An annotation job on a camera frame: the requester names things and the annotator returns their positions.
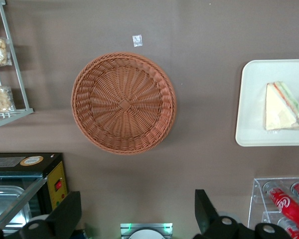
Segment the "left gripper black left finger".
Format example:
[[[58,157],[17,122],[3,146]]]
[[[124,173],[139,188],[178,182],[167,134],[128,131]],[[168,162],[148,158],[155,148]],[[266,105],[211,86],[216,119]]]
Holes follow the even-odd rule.
[[[19,231],[0,239],[68,239],[82,216],[79,191],[70,192],[45,220],[34,220]]]

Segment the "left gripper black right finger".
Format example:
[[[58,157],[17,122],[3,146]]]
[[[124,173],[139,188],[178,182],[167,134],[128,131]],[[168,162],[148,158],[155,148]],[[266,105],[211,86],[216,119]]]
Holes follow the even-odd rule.
[[[229,216],[220,216],[204,190],[195,191],[195,217],[200,229],[196,239],[299,239],[299,205],[280,189],[272,189],[269,197],[296,228],[259,223],[249,229]]]

